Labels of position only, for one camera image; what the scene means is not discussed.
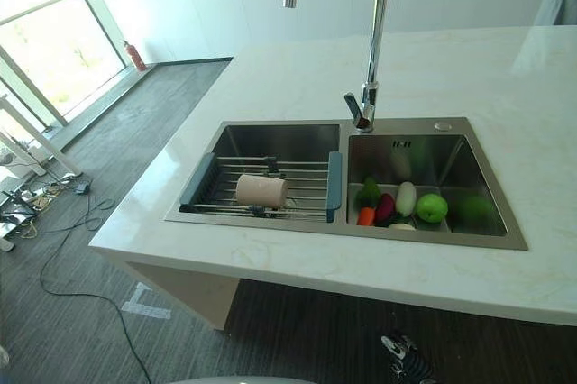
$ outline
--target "chrome faucet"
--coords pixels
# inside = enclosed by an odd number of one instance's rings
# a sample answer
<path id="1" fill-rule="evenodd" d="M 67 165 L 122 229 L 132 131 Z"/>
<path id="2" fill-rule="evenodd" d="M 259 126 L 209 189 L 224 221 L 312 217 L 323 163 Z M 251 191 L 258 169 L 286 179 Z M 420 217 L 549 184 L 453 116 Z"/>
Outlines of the chrome faucet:
<path id="1" fill-rule="evenodd" d="M 285 7 L 295 8 L 296 5 L 297 0 L 284 0 Z M 382 24 L 386 7 L 387 0 L 375 0 L 371 30 L 371 51 L 369 53 L 369 73 L 367 81 L 362 85 L 362 110 L 352 93 L 347 93 L 344 96 L 344 100 L 353 114 L 353 123 L 361 132 L 372 131 L 372 124 L 375 119 L 377 89 L 379 88 L 379 82 L 375 80 L 375 75 L 379 65 L 380 38 L 382 36 Z"/>

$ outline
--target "red fire extinguisher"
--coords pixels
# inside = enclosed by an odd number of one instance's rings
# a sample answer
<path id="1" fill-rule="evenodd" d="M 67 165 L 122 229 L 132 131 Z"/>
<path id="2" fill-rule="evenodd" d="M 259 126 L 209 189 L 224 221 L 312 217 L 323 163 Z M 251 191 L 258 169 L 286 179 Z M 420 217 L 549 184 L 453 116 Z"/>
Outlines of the red fire extinguisher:
<path id="1" fill-rule="evenodd" d="M 133 64 L 136 67 L 136 69 L 138 71 L 144 71 L 146 69 L 146 64 L 144 64 L 144 61 L 142 61 L 142 58 L 138 54 L 136 48 L 132 44 L 129 44 L 128 41 L 126 40 L 123 40 L 123 42 L 124 42 L 124 49 L 126 50 L 126 53 L 130 56 L 130 59 L 133 61 Z"/>

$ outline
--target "kitchen island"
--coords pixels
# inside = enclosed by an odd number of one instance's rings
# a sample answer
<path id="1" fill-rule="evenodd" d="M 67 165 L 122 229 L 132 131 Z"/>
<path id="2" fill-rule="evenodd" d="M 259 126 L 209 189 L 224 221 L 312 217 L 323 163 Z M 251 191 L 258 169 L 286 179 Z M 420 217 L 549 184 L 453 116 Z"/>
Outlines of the kitchen island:
<path id="1" fill-rule="evenodd" d="M 466 116 L 528 251 L 164 220 L 222 121 L 348 118 L 343 94 L 359 94 L 367 46 L 241 52 L 90 246 L 215 328 L 239 279 L 577 325 L 577 27 L 383 35 L 375 116 Z"/>

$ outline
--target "dish drying rack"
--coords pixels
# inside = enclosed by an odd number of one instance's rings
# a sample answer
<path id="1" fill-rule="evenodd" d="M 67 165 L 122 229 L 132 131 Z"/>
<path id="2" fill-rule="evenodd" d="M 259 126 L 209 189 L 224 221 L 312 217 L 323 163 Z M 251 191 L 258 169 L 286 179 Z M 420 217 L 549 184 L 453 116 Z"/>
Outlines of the dish drying rack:
<path id="1" fill-rule="evenodd" d="M 331 151 L 328 161 L 225 157 L 210 152 L 203 156 L 182 193 L 179 211 L 332 223 L 341 206 L 342 165 L 343 156 L 338 151 Z M 286 206 L 239 206 L 236 183 L 242 174 L 286 180 Z"/>

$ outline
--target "faucet handle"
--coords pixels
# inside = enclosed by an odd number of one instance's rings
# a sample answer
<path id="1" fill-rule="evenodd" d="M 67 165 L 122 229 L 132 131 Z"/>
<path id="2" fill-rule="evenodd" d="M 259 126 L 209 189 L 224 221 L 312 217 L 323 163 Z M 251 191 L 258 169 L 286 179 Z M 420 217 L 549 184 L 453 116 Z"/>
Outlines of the faucet handle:
<path id="1" fill-rule="evenodd" d="M 362 115 L 361 108 L 359 107 L 359 104 L 357 103 L 356 99 L 354 98 L 354 94 L 353 93 L 346 93 L 344 95 L 344 101 L 349 106 L 349 109 L 351 110 L 351 114 L 353 114 L 354 126 L 360 130 L 364 130 L 367 127 L 369 127 L 369 124 L 371 122 L 369 121 L 368 118 L 365 118 Z"/>

